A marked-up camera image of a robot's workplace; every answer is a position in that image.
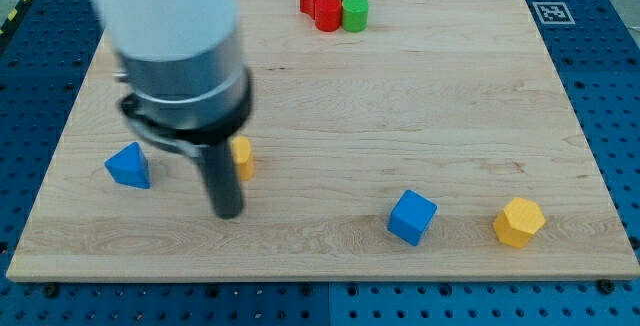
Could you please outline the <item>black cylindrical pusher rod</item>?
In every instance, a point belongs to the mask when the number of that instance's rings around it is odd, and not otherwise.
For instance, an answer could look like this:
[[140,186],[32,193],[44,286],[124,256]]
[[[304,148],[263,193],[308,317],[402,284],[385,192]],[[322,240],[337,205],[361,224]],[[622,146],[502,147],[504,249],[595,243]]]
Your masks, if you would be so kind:
[[237,217],[244,198],[228,141],[199,145],[197,166],[211,201],[213,212],[221,219]]

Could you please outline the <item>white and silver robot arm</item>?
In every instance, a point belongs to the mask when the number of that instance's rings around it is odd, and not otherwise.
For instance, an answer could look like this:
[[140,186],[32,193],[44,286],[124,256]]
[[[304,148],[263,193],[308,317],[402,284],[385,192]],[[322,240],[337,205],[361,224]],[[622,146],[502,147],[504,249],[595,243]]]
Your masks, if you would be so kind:
[[213,212],[244,208],[231,137],[253,106],[238,0],[91,0],[131,89],[119,103],[147,143],[198,167]]

